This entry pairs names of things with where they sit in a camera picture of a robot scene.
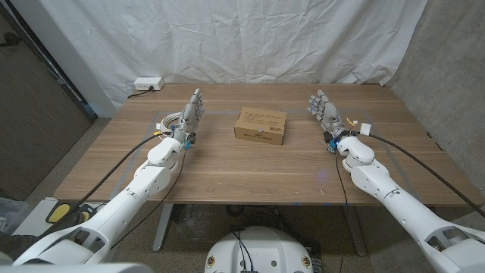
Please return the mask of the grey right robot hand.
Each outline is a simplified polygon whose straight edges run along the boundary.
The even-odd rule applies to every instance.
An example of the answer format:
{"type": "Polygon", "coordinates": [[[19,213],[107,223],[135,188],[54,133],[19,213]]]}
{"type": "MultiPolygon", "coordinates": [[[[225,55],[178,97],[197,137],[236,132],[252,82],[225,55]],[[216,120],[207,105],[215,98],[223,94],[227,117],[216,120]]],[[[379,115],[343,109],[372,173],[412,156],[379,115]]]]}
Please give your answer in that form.
{"type": "Polygon", "coordinates": [[[321,89],[316,96],[312,95],[308,102],[307,111],[319,122],[324,131],[326,143],[330,141],[338,143],[349,135],[336,106],[321,89]]]}

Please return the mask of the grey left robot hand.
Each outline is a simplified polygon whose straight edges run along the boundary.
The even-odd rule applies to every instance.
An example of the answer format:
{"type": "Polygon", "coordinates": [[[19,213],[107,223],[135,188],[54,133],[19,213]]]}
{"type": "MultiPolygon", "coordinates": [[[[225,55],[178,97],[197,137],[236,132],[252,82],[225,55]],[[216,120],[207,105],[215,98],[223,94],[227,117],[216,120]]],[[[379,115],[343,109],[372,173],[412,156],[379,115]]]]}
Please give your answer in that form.
{"type": "Polygon", "coordinates": [[[202,108],[203,104],[201,90],[197,88],[179,114],[173,133],[171,134],[172,138],[180,143],[184,143],[191,133],[195,133],[204,113],[204,109],[202,108]]]}

